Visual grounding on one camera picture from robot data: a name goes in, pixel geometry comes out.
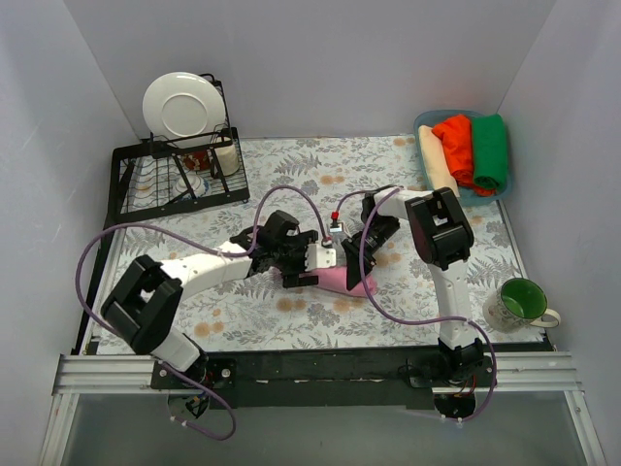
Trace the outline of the pink t shirt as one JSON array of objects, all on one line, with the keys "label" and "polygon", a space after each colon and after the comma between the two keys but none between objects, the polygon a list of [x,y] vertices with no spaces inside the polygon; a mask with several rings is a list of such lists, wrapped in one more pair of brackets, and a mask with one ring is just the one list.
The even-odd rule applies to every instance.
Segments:
[{"label": "pink t shirt", "polygon": [[360,282],[352,290],[346,289],[346,268],[344,266],[333,267],[329,269],[318,269],[312,272],[306,272],[296,275],[316,275],[319,277],[319,284],[315,287],[320,289],[336,292],[342,295],[352,297],[367,296],[363,283]]}]

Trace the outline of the clear blue plastic bin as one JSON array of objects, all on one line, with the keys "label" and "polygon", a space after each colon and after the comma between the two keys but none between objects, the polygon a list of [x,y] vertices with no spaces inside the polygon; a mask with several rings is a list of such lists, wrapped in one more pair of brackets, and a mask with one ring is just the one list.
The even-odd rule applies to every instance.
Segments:
[{"label": "clear blue plastic bin", "polygon": [[498,114],[438,110],[414,121],[426,187],[453,189],[464,207],[506,197],[512,188],[506,126]]}]

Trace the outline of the floral green-inside mug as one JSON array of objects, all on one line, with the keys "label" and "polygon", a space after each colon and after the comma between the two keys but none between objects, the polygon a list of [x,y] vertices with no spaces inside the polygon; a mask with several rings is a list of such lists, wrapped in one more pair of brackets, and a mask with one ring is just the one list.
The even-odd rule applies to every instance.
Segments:
[{"label": "floral green-inside mug", "polygon": [[547,296],[536,283],[513,278],[490,295],[482,308],[488,325],[496,331],[514,333],[522,328],[558,327],[562,318],[548,307]]}]

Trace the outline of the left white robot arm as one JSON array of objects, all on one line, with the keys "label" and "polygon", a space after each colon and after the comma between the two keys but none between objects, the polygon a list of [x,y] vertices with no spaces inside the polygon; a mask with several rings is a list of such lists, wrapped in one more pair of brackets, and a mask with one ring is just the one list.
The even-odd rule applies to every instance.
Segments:
[{"label": "left white robot arm", "polygon": [[317,277],[303,275],[316,264],[319,233],[298,228],[295,217],[276,211],[265,224],[248,227],[221,244],[215,254],[201,252],[172,261],[139,256],[104,302],[101,316],[132,351],[162,360],[182,386],[197,387],[206,378],[209,357],[175,327],[180,303],[272,268],[280,271],[284,287],[317,284]]}]

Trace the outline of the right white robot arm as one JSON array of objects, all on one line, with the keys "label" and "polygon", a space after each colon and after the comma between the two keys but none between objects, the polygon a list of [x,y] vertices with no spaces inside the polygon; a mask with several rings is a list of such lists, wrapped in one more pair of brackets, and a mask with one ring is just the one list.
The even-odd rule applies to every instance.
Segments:
[{"label": "right white robot arm", "polygon": [[468,259],[474,233],[449,187],[411,191],[396,186],[369,191],[362,201],[363,229],[342,242],[345,286],[367,289],[366,277],[376,265],[375,253],[400,228],[409,229],[419,258],[431,273],[440,316],[439,355],[434,370],[450,385],[461,385],[482,366],[483,344],[471,324],[467,286]]}]

